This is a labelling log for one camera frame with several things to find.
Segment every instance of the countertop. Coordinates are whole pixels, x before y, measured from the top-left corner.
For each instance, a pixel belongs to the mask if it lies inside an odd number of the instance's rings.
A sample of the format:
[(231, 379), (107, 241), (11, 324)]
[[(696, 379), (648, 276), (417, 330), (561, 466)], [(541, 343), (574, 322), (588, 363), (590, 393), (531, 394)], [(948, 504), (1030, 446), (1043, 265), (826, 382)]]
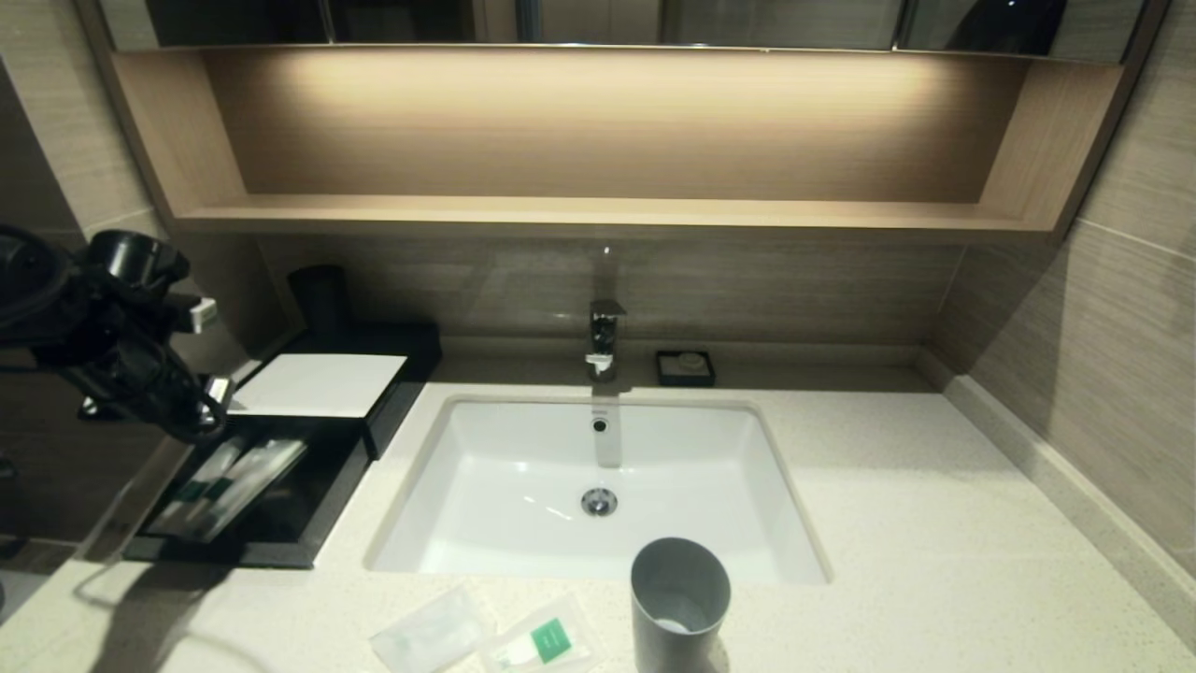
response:
[[(627, 582), (366, 570), (447, 400), (591, 394), (454, 384), (452, 372), (370, 469), (315, 570), (72, 561), (0, 629), (0, 671), (385, 673), (370, 636), (462, 583), (500, 629), (574, 594), (609, 650), (596, 671), (634, 671)], [(828, 559), (828, 586), (733, 587), (720, 672), (1196, 672), (1145, 600), (916, 374), (822, 369), (791, 381), (623, 396), (753, 405)], [(469, 657), (450, 671), (482, 667)]]

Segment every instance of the undermount sink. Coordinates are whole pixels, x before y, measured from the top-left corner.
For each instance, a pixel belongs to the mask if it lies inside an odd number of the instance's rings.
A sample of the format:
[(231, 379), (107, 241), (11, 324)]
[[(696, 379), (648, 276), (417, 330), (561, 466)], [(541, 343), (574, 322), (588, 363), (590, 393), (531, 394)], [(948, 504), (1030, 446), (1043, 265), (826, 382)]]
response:
[(414, 470), (373, 570), (627, 579), (641, 547), (679, 537), (733, 581), (826, 582), (745, 409), (458, 402)]

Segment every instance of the chrome faucet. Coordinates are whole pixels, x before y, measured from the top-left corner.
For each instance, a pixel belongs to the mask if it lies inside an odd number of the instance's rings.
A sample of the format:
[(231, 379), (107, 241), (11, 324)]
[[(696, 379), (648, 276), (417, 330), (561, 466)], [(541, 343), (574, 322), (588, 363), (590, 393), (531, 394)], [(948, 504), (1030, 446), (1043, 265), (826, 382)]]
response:
[(615, 299), (598, 299), (590, 302), (590, 379), (597, 384), (615, 380), (615, 335), (618, 318), (627, 314)]

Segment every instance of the soap dish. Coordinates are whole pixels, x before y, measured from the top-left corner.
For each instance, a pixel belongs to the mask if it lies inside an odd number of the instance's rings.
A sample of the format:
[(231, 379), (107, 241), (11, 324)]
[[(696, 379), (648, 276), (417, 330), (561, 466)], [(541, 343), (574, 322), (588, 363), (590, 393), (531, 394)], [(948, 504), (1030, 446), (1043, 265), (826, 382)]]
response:
[(714, 363), (706, 351), (658, 351), (657, 375), (661, 386), (710, 388)]

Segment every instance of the gray cup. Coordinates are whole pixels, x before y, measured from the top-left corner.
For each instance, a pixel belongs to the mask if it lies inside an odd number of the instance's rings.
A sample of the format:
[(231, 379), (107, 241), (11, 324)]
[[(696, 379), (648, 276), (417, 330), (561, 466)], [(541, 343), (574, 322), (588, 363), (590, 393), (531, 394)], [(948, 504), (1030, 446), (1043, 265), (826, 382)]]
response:
[(731, 580), (710, 550), (664, 538), (636, 555), (631, 602), (640, 673), (703, 671), (731, 605)]

